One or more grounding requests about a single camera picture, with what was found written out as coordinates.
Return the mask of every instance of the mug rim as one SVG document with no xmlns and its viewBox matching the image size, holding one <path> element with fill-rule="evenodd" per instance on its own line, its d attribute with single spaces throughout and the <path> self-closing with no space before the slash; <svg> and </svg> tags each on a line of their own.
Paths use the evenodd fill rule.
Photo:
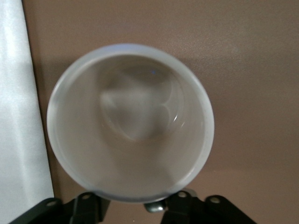
<svg viewBox="0 0 299 224">
<path fill-rule="evenodd" d="M 186 175 L 179 182 L 174 184 L 173 187 L 171 187 L 170 189 L 166 189 L 164 192 L 161 192 L 151 197 L 131 198 L 125 196 L 116 196 L 111 195 L 107 192 L 103 192 L 99 189 L 94 189 L 94 187 L 91 184 L 87 183 L 86 180 L 83 181 L 82 178 L 72 170 L 72 165 L 68 163 L 66 157 L 62 152 L 63 150 L 59 147 L 60 144 L 57 141 L 57 138 L 55 138 L 55 120 L 59 98 L 66 94 L 73 82 L 82 74 L 82 71 L 99 61 L 114 56 L 143 56 L 158 61 L 168 66 L 170 69 L 175 70 L 193 88 L 199 100 L 199 103 L 203 108 L 205 125 L 204 144 L 201 149 L 201 153 L 193 166 L 192 171 L 189 172 L 188 175 Z M 169 195 L 180 191 L 187 184 L 189 184 L 203 168 L 204 164 L 208 159 L 213 144 L 214 116 L 211 102 L 208 98 L 208 95 L 204 87 L 202 86 L 198 78 L 194 75 L 194 73 L 182 62 L 180 62 L 175 57 L 153 47 L 133 43 L 123 43 L 108 45 L 91 51 L 90 53 L 87 53 L 86 55 L 76 60 L 61 75 L 60 79 L 54 87 L 54 90 L 49 100 L 49 105 L 47 109 L 47 131 L 51 147 L 60 165 L 63 167 L 66 173 L 82 187 L 84 187 L 87 190 L 91 190 L 100 197 L 109 200 L 116 200 L 127 203 L 150 203 L 162 200 L 168 197 Z"/>
</svg>

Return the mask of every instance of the mug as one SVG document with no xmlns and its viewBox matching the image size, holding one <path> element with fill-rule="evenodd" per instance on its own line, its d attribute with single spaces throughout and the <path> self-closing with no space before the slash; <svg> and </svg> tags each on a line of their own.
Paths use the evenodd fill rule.
<svg viewBox="0 0 299 224">
<path fill-rule="evenodd" d="M 50 144 L 81 186 L 128 203 L 184 188 L 211 151 L 214 117 L 196 76 L 139 44 L 96 49 L 60 77 L 47 112 Z"/>
</svg>

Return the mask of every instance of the screw hole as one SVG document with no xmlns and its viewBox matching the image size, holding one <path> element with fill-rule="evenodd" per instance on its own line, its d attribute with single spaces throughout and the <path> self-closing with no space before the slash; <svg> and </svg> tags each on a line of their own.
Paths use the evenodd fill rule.
<svg viewBox="0 0 299 224">
<path fill-rule="evenodd" d="M 187 197 L 187 194 L 186 194 L 185 192 L 183 192 L 183 191 L 180 191 L 180 192 L 178 193 L 178 196 L 179 196 L 179 197 Z"/>
<path fill-rule="evenodd" d="M 210 201 L 213 202 L 213 203 L 215 203 L 215 204 L 220 203 L 220 199 L 217 198 L 217 197 L 211 197 L 211 198 L 210 198 Z"/>
<path fill-rule="evenodd" d="M 48 202 L 48 203 L 47 203 L 47 206 L 48 206 L 48 207 L 51 207 L 51 206 L 55 205 L 56 203 L 57 203 L 56 201 Z"/>
<path fill-rule="evenodd" d="M 90 196 L 91 196 L 91 194 L 83 195 L 83 196 L 82 196 L 82 199 L 83 199 L 83 200 L 86 200 L 86 199 L 90 198 Z"/>
</svg>

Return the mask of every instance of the brown wall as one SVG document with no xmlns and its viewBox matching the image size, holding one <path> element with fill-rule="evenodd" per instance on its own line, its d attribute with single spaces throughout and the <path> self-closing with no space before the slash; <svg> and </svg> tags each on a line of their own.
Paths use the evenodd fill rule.
<svg viewBox="0 0 299 224">
<path fill-rule="evenodd" d="M 25 0 L 44 127 L 64 70 L 104 45 L 164 50 L 204 85 L 215 116 L 210 157 L 189 185 L 220 194 L 258 223 L 299 222 L 299 1 Z M 54 191 L 83 191 L 47 139 Z M 112 202 L 106 224 L 159 223 L 141 205 Z"/>
</svg>

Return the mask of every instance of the black metal bracket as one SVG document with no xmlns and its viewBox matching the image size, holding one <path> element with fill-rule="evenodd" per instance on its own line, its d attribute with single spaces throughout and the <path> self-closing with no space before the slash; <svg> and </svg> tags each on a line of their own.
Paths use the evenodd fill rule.
<svg viewBox="0 0 299 224">
<path fill-rule="evenodd" d="M 79 195 L 66 204 L 48 198 L 10 224 L 97 224 L 104 220 L 110 201 L 92 192 Z M 228 199 L 214 195 L 203 202 L 180 191 L 155 203 L 145 204 L 149 212 L 165 211 L 161 224 L 255 224 Z"/>
<path fill-rule="evenodd" d="M 48 198 L 10 224 L 97 224 L 104 220 L 110 201 L 86 192 L 66 204 Z"/>
</svg>

